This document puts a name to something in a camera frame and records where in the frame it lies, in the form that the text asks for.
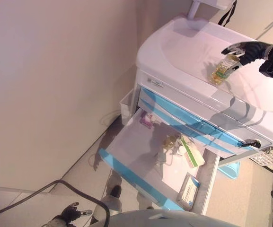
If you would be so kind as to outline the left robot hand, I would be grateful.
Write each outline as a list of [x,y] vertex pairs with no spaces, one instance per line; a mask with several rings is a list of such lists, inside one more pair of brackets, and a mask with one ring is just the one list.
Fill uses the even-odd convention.
[[92,210],[78,210],[79,202],[74,202],[67,206],[61,213],[61,219],[65,221],[66,224],[70,224],[76,219],[83,216],[92,215]]

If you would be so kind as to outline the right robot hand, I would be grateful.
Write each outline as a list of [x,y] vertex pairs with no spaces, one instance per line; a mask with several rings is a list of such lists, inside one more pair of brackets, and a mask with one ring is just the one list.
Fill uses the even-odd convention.
[[257,59],[267,59],[267,55],[272,48],[273,44],[259,41],[240,42],[226,47],[221,54],[233,54],[237,56],[239,58],[239,63],[235,64],[233,67],[233,70],[237,70]]

